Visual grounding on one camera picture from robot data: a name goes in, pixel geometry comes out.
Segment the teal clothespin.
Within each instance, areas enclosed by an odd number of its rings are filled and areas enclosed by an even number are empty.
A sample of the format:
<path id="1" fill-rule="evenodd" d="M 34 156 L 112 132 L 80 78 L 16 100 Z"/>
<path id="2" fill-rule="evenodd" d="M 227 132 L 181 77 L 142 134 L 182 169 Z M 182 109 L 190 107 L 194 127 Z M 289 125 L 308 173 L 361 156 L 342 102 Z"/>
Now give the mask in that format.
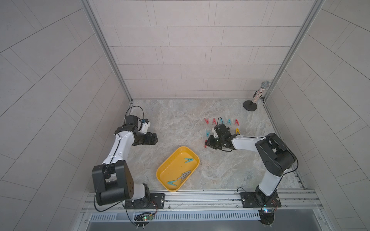
<path id="1" fill-rule="evenodd" d="M 194 159 L 193 158 L 184 158 L 185 160 L 185 163 L 189 163 L 189 162 L 192 162 Z"/>

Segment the yellow plastic storage tray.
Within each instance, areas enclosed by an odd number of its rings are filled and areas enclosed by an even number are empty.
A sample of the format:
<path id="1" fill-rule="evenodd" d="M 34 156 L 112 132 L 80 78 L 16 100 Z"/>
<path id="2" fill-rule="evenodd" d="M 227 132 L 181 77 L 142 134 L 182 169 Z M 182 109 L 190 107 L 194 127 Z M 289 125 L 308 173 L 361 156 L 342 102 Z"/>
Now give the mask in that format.
<path id="1" fill-rule="evenodd" d="M 194 160 L 185 163 L 184 158 L 193 158 Z M 199 156 L 191 149 L 185 146 L 177 148 L 157 169 L 156 176 L 161 185 L 169 192 L 178 191 L 193 174 L 200 164 Z M 178 178 L 182 173 L 191 170 L 191 174 L 182 183 Z M 168 181 L 177 180 L 177 187 L 168 185 Z"/>

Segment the grey clothespin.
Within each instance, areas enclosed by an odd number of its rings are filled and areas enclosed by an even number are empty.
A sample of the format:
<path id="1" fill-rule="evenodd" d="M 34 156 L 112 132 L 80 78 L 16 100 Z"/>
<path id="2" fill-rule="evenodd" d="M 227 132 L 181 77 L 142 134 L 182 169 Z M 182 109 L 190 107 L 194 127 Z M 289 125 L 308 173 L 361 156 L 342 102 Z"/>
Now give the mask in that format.
<path id="1" fill-rule="evenodd" d="M 182 183 L 187 179 L 187 177 L 191 174 L 191 170 L 182 173 L 182 175 L 178 178 L 178 180 Z"/>

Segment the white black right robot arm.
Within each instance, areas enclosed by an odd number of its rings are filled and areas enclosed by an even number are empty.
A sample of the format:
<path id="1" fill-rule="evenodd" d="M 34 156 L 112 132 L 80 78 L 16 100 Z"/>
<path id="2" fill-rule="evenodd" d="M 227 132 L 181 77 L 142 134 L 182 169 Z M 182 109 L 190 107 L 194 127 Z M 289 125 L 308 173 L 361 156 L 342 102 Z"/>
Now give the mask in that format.
<path id="1" fill-rule="evenodd" d="M 297 157 L 275 133 L 265 137 L 248 137 L 240 134 L 210 135 L 205 145 L 225 152 L 247 150 L 257 152 L 266 168 L 262 181 L 256 187 L 255 200 L 265 205 L 277 191 L 284 175 L 294 172 L 289 170 Z"/>

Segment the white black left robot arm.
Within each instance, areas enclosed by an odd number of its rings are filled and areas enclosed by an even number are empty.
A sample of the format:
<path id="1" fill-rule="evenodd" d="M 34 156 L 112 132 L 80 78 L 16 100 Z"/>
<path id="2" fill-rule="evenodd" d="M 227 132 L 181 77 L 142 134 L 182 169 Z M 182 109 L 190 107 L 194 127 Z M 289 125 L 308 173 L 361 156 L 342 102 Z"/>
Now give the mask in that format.
<path id="1" fill-rule="evenodd" d="M 92 179 L 95 191 L 94 201 L 109 205 L 126 200 L 150 202 L 150 191 L 144 184 L 134 183 L 127 158 L 132 146 L 155 145 L 157 134 L 148 132 L 149 122 L 141 129 L 134 124 L 123 125 L 115 131 L 115 142 L 102 164 L 94 166 Z"/>

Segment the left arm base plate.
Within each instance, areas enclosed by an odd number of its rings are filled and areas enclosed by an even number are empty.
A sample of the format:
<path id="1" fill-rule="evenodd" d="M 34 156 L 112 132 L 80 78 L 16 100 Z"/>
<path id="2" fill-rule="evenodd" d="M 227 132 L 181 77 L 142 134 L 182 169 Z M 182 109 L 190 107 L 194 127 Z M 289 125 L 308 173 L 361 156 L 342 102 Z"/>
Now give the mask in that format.
<path id="1" fill-rule="evenodd" d="M 138 209 L 163 209 L 165 202 L 164 193 L 151 193 L 150 197 L 144 197 L 137 200 L 127 200 L 124 207 L 130 210 Z"/>

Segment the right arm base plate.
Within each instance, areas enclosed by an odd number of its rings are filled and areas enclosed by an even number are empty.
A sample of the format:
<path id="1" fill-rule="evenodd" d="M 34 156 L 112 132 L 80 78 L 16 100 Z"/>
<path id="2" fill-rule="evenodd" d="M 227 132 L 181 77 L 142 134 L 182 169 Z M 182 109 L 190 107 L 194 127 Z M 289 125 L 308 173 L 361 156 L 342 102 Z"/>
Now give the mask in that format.
<path id="1" fill-rule="evenodd" d="M 239 192 L 243 208 L 280 208 L 282 207 L 277 192 L 267 197 L 266 202 L 259 202 L 256 192 Z"/>

